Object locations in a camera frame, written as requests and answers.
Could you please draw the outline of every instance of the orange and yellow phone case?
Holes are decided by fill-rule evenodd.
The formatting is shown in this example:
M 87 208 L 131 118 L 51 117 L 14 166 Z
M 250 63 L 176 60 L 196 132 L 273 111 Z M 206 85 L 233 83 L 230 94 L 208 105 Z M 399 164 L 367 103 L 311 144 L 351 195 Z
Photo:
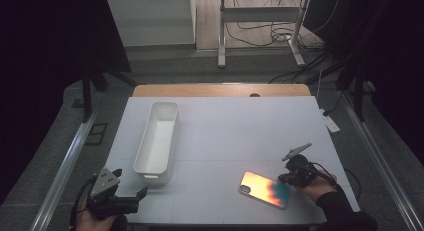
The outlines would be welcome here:
M 244 195 L 280 209 L 287 208 L 290 189 L 286 184 L 247 171 L 244 173 L 239 190 Z

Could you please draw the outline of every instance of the gray carpet floor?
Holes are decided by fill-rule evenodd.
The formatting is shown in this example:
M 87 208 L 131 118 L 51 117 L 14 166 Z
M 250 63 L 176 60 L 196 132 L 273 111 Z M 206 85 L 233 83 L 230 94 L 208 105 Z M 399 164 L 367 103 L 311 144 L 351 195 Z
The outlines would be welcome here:
M 216 52 L 193 50 L 160 50 L 161 55 L 144 51 L 128 53 L 132 73 L 128 77 L 145 84 L 172 83 L 268 83 L 273 77 L 296 71 L 297 67 L 288 50 L 229 50 L 227 67 L 217 68 Z M 310 62 L 316 54 L 305 54 Z M 305 73 L 296 81 L 308 75 L 316 75 L 320 67 Z M 309 86 L 321 108 L 332 109 L 337 103 L 339 92 L 334 82 L 338 73 L 323 78 Z M 89 136 L 72 172 L 69 182 L 60 198 L 48 230 L 67 230 L 69 213 L 81 185 L 93 173 L 98 173 L 106 162 L 114 136 L 119 126 L 128 97 L 133 88 L 112 76 L 105 75 L 109 88 L 96 117 L 96 127 L 106 127 L 105 136 Z M 291 82 L 292 76 L 283 76 L 276 81 Z M 81 83 L 69 86 L 64 93 L 64 102 L 50 132 L 40 146 L 18 183 L 0 207 L 0 230 L 28 230 L 31 227 L 45 195 L 56 175 L 60 164 L 75 136 L 83 117 L 79 103 L 82 99 Z M 424 169 L 421 163 L 399 138 L 396 132 L 382 118 L 371 101 L 364 96 L 365 123 L 383 150 L 397 179 L 412 201 L 417 214 L 424 214 Z M 341 131 L 333 135 L 336 150 L 345 168 L 354 173 L 362 187 L 358 203 L 362 210 L 376 218 L 380 230 L 408 230 L 396 203 L 379 175 L 368 151 L 350 119 L 343 101 L 330 115 Z M 359 184 L 348 174 L 355 192 Z M 136 226 L 134 230 L 144 227 Z

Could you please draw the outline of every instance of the white power adapter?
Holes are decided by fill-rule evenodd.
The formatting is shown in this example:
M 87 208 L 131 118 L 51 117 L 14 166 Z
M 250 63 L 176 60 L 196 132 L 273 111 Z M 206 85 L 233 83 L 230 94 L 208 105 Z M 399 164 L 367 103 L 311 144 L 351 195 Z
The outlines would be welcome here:
M 337 126 L 337 124 L 333 121 L 333 119 L 330 116 L 324 116 L 324 109 L 320 109 L 322 118 L 324 120 L 325 125 L 327 126 L 328 132 L 330 134 L 337 134 L 338 132 L 340 132 L 340 128 L 339 126 Z

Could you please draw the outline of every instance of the black sleeve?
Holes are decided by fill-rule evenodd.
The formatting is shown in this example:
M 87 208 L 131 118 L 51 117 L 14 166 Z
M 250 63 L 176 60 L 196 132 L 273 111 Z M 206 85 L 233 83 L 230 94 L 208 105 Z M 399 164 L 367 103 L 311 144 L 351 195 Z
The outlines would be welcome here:
M 346 196 L 340 192 L 321 195 L 316 200 L 327 218 L 327 222 L 318 227 L 318 231 L 375 231 L 377 222 L 370 215 L 360 211 L 353 212 Z

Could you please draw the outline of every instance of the plastic bin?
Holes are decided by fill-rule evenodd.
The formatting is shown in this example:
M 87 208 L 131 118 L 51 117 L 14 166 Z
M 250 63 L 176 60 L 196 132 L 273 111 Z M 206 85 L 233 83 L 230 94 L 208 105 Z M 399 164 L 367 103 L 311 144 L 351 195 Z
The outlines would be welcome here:
M 165 184 L 171 178 L 177 135 L 178 104 L 153 103 L 134 162 L 134 171 L 147 184 Z

